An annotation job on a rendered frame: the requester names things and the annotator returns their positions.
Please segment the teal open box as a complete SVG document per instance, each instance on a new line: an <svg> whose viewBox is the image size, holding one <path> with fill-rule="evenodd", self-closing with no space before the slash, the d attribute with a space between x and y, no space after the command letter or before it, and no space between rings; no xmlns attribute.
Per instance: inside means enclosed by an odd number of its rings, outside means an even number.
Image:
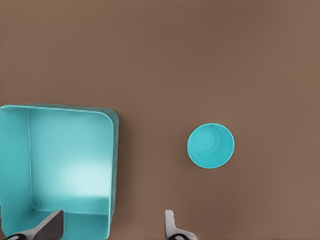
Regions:
<svg viewBox="0 0 320 240"><path fill-rule="evenodd" d="M105 240L116 208L118 114L33 103L0 107L0 218L6 236L64 214L63 240Z"/></svg>

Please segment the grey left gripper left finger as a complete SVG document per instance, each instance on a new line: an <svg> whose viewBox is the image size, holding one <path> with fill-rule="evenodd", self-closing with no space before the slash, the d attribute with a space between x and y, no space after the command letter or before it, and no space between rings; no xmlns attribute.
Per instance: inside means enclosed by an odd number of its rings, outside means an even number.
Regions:
<svg viewBox="0 0 320 240"><path fill-rule="evenodd" d="M64 211L55 210L36 227L14 233L4 240L60 240L64 234Z"/></svg>

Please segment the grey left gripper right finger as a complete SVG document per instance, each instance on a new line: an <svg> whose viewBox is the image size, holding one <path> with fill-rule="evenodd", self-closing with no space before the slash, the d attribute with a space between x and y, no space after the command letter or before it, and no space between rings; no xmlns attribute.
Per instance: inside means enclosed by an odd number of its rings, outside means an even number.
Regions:
<svg viewBox="0 0 320 240"><path fill-rule="evenodd" d="M197 236L187 230L176 227L174 212L165 211L165 240L197 240Z"/></svg>

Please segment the teal cup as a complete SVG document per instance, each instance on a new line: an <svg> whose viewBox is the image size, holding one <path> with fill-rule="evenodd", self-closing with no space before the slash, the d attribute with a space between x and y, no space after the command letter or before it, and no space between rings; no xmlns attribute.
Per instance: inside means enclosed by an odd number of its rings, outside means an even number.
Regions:
<svg viewBox="0 0 320 240"><path fill-rule="evenodd" d="M186 149L195 165L204 169L216 169L231 159L235 139L224 125L205 123L197 126L189 135Z"/></svg>

